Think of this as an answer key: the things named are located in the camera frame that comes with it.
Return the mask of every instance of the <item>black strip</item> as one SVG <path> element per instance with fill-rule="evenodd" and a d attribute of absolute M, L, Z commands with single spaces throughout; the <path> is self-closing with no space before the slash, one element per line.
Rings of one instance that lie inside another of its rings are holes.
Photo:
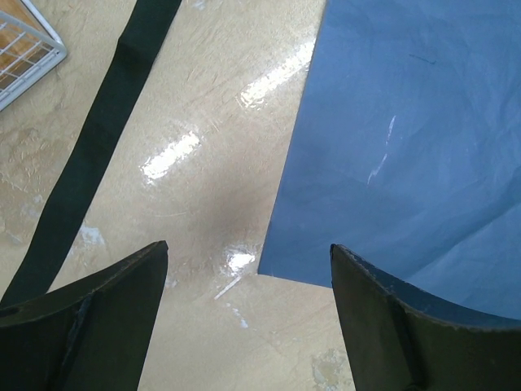
<path fill-rule="evenodd" d="M 181 0 L 138 0 L 0 306 L 47 292 L 72 246 Z"/>

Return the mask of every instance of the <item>black band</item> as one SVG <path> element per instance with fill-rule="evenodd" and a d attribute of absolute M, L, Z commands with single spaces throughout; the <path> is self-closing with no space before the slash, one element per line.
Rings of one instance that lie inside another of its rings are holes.
<path fill-rule="evenodd" d="M 76 238 L 181 0 L 138 0 L 1 306 L 47 292 Z"/>

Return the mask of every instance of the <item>blue fabric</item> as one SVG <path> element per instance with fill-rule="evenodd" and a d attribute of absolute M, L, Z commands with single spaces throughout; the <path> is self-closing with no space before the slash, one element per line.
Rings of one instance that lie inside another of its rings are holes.
<path fill-rule="evenodd" d="M 521 2 L 330 0 L 259 273 L 329 287 L 331 243 L 521 319 Z"/>

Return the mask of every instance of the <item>white wire basket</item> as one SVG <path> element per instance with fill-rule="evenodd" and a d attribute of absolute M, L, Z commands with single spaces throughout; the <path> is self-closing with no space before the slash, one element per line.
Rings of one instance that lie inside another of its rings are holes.
<path fill-rule="evenodd" d="M 24 21 L 0 11 L 0 111 L 67 56 L 57 32 L 29 0 L 11 1 L 2 8 L 9 11 L 13 4 Z"/>

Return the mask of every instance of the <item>glossy surface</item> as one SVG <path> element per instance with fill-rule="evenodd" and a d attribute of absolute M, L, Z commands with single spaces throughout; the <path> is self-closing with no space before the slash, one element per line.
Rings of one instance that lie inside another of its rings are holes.
<path fill-rule="evenodd" d="M 70 55 L 0 113 L 2 289 L 134 2 L 35 5 Z M 332 291 L 256 275 L 322 8 L 192 0 L 170 29 L 53 286 L 167 240 L 142 390 L 352 389 Z"/>
<path fill-rule="evenodd" d="M 520 25 L 512 0 L 330 0 L 259 272 L 330 286 L 344 244 L 521 319 Z"/>

